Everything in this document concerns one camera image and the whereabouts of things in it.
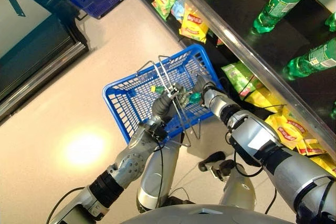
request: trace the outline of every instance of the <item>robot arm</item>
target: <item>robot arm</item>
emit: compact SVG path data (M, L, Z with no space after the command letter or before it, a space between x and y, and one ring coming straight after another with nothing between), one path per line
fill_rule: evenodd
M283 148L276 132L242 110L211 82L203 80L202 97L231 132L230 143L244 161L263 167L298 223L335 223L334 177L310 159Z
M173 98L174 94L164 93L156 99L152 117L146 123L139 123L115 163L67 204L51 224L91 224L104 217L124 189L141 176L147 159L166 137L164 126L175 113L171 106Z

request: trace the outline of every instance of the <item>black wire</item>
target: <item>black wire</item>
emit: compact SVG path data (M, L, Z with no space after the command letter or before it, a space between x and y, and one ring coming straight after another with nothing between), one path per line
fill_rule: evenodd
M161 194L161 188L162 188L162 183L163 183L163 155L162 155L162 148L158 142L158 140L156 140L156 143L158 144L159 146L159 150L160 150L160 153L161 153L161 182L160 182L160 189L159 189L159 194L157 196L157 202L156 202L156 207L159 205L159 202L160 202L160 194Z
M59 206L59 204L61 204L61 202L71 193L73 193L74 191L78 191L78 190L83 190L85 187L77 187L71 191L68 191L66 194L64 194L64 196L56 203L56 205L54 206L54 208L52 209L52 211L50 212L48 219L46 221L46 224L49 224L51 217L53 216L56 208Z
M268 208L266 209L265 214L268 214L268 211L271 209L271 207L272 207L276 198L277 198L277 189L274 188L274 197L273 197L271 203L269 204Z
M227 143L228 145L231 145L231 143L227 140L227 135L228 135L229 133L230 133L230 132L227 131L227 132L225 133L224 138L225 138L226 143Z
M190 201L189 194L187 193L186 189L184 189L184 187L179 187L179 188L173 190L173 191L169 194L169 196L173 195L174 192L176 192L177 190L180 190L180 189L184 190L184 192L185 192L185 194L186 194L186 196L187 196L187 199Z
M250 174L250 175L242 173L242 172L238 169L238 166L237 166L237 162L236 162L236 154L237 154L237 152L235 151L235 154L234 154L234 157L233 157L233 159L234 159L234 163L235 163L235 168L236 168L237 172L238 172L239 174L241 174L242 176L244 176L244 177L248 177L248 178L252 178L252 177L257 176L259 173L261 173L261 172L263 171L263 167L261 167L259 171L257 171L256 173Z
M240 94L243 92L243 90L246 89L246 87L247 87L247 86L250 84L250 82L252 81L253 77L254 77L254 74L252 74L251 78L248 80L248 82L246 83L245 87L241 90L241 92L239 92L238 95L240 95Z
M267 106L267 107L263 107L263 108L257 108L257 110L263 110L263 109L267 109L267 108L271 108L271 107L277 107L277 106L286 106L287 104L278 104L278 105L272 105L272 106Z

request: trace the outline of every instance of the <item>tile floor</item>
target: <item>tile floor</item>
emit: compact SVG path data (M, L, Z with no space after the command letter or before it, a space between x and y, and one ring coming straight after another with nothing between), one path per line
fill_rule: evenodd
M1 224L44 223L65 192L91 183L104 171L126 144L102 99L102 88L134 73L158 54L181 50L140 0L125 0L103 19L86 18L79 26L89 39L91 52L0 126ZM206 120L201 133L201 140L192 140L191 148L181 148L173 187L209 154L218 150L232 154L221 123ZM248 173L255 170L247 168ZM264 172L252 181L256 211L264 212L274 188ZM124 191L101 224L120 223L138 214L139 183L138 179ZM224 184L195 168L179 186L194 202L217 204ZM185 198L182 191L175 195ZM295 220L280 196L269 214Z

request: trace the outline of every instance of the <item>snack bag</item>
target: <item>snack bag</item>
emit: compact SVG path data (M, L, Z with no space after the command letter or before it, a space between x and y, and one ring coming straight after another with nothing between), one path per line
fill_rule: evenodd
M301 140L296 145L296 149L298 150L298 153L300 153L301 155L306 155L307 154L307 147L306 147L306 143L304 142L304 140Z
M293 125L302 136L307 135L307 130L302 126L302 124L295 118L295 116L289 111L289 109L285 106L282 109L282 115L287 119L286 123Z
M222 70L242 100L248 93L263 86L253 73L240 61L222 67Z
M294 149L303 140L301 133L280 113L270 115L265 120L278 134L280 141L289 149Z
M310 159L336 177L336 164L328 154L311 157Z
M170 9L174 5L175 1L176 0L154 0L152 5L157 10L157 12L160 14L160 16L164 20L166 20L170 13Z
M176 0L175 4L172 7L171 13L177 21L182 23L184 16L184 0Z
M180 34L205 43L208 26L197 13L198 11L192 10L186 3L184 4L184 15Z
M272 106L272 105L279 105L281 102L266 88L262 87L257 89L250 94L245 101L260 107L268 107L265 108L266 110L277 113L282 110L283 106Z
M327 152L313 136L305 137L304 142L307 147L307 156L324 154Z

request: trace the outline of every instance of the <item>bottle label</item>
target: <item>bottle label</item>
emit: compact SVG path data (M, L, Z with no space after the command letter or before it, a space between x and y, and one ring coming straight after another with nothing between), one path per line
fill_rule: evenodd
M323 70L336 66L336 60L328 59L325 51L327 50L327 44L313 49L309 53L309 62L316 69Z
M271 5L269 14L274 17L284 17L297 3L298 2L287 3L282 0L271 0L269 3Z

